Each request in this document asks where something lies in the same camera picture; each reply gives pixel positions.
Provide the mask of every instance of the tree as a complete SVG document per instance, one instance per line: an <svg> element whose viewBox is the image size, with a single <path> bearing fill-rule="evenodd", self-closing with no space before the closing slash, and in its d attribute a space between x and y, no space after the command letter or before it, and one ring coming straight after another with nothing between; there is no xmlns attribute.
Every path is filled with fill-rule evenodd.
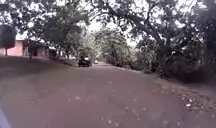
<svg viewBox="0 0 216 128"><path fill-rule="evenodd" d="M16 32L14 28L9 25L0 25L0 48L5 48L5 55L7 56L7 49L15 46Z"/></svg>
<svg viewBox="0 0 216 128"><path fill-rule="evenodd" d="M120 67L129 63L130 48L121 32L101 30L96 33L95 40L101 46L102 57L107 63Z"/></svg>
<svg viewBox="0 0 216 128"><path fill-rule="evenodd" d="M101 44L95 40L96 32L88 32L83 37L83 49L90 55L92 60L98 59L101 54Z"/></svg>
<svg viewBox="0 0 216 128"><path fill-rule="evenodd" d="M203 0L196 24L206 45L205 61L209 72L216 74L216 0Z"/></svg>
<svg viewBox="0 0 216 128"><path fill-rule="evenodd" d="M73 50L77 51L80 43L77 40L82 32L77 24L82 21L88 24L90 13L81 0L66 0L62 6L57 5L56 0L10 0L5 3L9 8L0 9L1 22L11 24L21 34L27 32L29 39L55 46L68 57Z"/></svg>
<svg viewBox="0 0 216 128"><path fill-rule="evenodd" d="M156 52L158 50L158 46L154 40L144 39L140 40L136 46L137 52L137 67L136 69L147 70L147 71L156 71L157 60L156 60Z"/></svg>
<svg viewBox="0 0 216 128"><path fill-rule="evenodd" d="M189 2L180 5L180 0L91 0L91 5L105 24L113 22L122 31L130 30L132 37L153 40L147 46L156 44L157 71L164 75L170 72L173 53L183 55L190 42L201 43L202 33L195 24L200 2Z"/></svg>

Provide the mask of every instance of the car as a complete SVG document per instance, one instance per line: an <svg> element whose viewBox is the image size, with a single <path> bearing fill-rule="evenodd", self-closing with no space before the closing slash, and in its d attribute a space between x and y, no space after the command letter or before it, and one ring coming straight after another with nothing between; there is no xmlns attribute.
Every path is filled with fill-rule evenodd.
<svg viewBox="0 0 216 128"><path fill-rule="evenodd" d="M90 67L90 66L92 66L90 58L88 56L81 56L79 58L79 61L78 61L78 66L79 67L84 67L84 66Z"/></svg>

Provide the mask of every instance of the dirt shoulder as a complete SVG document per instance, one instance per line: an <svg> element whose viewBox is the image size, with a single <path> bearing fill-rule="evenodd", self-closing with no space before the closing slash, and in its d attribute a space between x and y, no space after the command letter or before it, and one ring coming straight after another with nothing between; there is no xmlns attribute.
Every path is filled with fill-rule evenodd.
<svg viewBox="0 0 216 128"><path fill-rule="evenodd" d="M179 81L161 79L155 74L144 74L146 78L161 87L165 93L183 100L190 110L211 112L216 111L216 88L208 84L184 84Z"/></svg>

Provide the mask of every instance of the house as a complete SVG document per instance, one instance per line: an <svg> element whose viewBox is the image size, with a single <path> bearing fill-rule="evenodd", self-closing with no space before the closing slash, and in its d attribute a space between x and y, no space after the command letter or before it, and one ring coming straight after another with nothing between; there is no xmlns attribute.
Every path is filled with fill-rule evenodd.
<svg viewBox="0 0 216 128"><path fill-rule="evenodd" d="M35 57L49 57L49 47L36 41L16 40L15 46L7 50L8 56L29 56L29 51Z"/></svg>

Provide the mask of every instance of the asphalt road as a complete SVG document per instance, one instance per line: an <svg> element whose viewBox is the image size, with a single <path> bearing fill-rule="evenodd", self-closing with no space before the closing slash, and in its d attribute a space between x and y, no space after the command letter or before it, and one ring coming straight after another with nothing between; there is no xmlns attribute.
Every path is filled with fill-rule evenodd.
<svg viewBox="0 0 216 128"><path fill-rule="evenodd" d="M0 82L1 128L216 128L149 76L107 65Z"/></svg>

